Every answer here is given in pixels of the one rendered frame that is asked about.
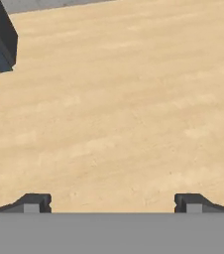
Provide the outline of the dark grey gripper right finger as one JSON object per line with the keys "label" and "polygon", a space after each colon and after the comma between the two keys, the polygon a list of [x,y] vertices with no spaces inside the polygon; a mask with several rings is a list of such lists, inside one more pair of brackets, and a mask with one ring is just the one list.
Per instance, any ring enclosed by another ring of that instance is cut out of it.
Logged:
{"label": "dark grey gripper right finger", "polygon": [[200,193],[177,193],[174,212],[215,213],[224,212],[224,206],[211,202]]}

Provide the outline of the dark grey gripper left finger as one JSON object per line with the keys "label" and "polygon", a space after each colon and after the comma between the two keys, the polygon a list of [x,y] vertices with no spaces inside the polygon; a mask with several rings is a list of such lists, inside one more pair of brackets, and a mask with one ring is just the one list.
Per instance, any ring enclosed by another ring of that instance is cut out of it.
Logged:
{"label": "dark grey gripper left finger", "polygon": [[26,193],[13,203],[0,206],[0,212],[51,213],[52,196],[49,193]]}

